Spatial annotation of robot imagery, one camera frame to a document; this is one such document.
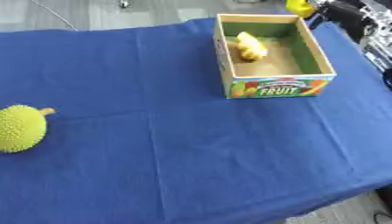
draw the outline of printed fruit illustration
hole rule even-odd
[[[316,95],[326,84],[328,84],[328,80],[312,80],[309,84],[312,88],[301,93],[301,95]]]
[[[245,90],[245,92],[247,93],[248,97],[254,97],[256,91],[257,91],[256,87],[249,87],[249,88],[247,88],[247,90]]]
[[[237,91],[233,91],[233,98],[240,98],[242,96],[245,95],[245,92],[243,90],[237,90]]]
[[[245,90],[245,81],[240,80],[239,82],[233,84],[231,89],[232,91]]]
[[[258,84],[258,81],[248,81],[245,83],[245,88],[257,88]]]

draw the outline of table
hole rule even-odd
[[[224,99],[213,29],[0,33],[0,107],[58,111],[0,156],[0,222],[266,223],[392,181],[392,93],[333,24],[338,76],[291,99]]]

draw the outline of open box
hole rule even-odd
[[[268,55],[243,60],[235,42],[240,32],[257,37]],[[219,14],[214,44],[227,98],[314,96],[336,76],[296,15]]]

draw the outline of floor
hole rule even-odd
[[[119,9],[117,0],[34,1],[61,15],[77,30],[166,25],[192,18],[209,18],[220,12],[279,13],[284,10],[284,0],[267,0],[262,3],[235,3],[233,0],[133,0],[132,7],[125,10]],[[71,27],[31,0],[0,0],[0,32],[41,29]],[[368,192],[304,216],[290,218],[287,223],[372,224],[374,211],[383,209],[380,199],[373,192]]]

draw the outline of fruit label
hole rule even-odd
[[[318,95],[328,79],[239,80],[231,88],[232,98],[292,97]]]

